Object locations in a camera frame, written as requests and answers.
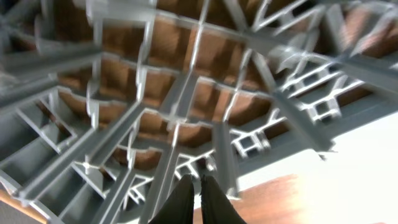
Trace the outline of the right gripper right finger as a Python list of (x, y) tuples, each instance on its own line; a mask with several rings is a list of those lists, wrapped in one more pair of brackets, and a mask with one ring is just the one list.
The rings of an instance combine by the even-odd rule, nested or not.
[(203, 224), (246, 224), (213, 176), (201, 178), (200, 195)]

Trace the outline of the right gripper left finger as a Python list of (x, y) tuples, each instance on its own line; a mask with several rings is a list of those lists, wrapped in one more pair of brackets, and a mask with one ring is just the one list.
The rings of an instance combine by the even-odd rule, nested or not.
[(194, 186), (191, 175), (184, 175), (149, 224), (192, 224)]

